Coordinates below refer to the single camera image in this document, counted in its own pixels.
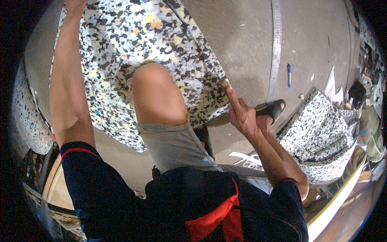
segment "man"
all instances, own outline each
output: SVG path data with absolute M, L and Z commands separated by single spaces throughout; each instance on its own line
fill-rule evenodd
M 96 151 L 79 55 L 85 1 L 67 1 L 50 84 L 50 111 L 66 184 L 89 241 L 308 241 L 301 201 L 308 180 L 270 125 L 284 108 L 256 110 L 226 88 L 231 123 L 258 152 L 270 195 L 207 154 L 189 125 L 168 70 L 139 68 L 132 90 L 137 128 L 161 175 L 135 196 Z

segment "slide sandal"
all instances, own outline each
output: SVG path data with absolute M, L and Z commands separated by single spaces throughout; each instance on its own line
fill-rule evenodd
M 273 122 L 271 124 L 274 124 L 275 121 L 279 118 L 282 111 L 285 109 L 286 103 L 285 100 L 279 99 L 277 101 L 271 102 L 270 104 L 264 106 L 263 108 L 255 108 L 255 115 L 261 116 L 261 115 L 268 115 L 273 118 Z

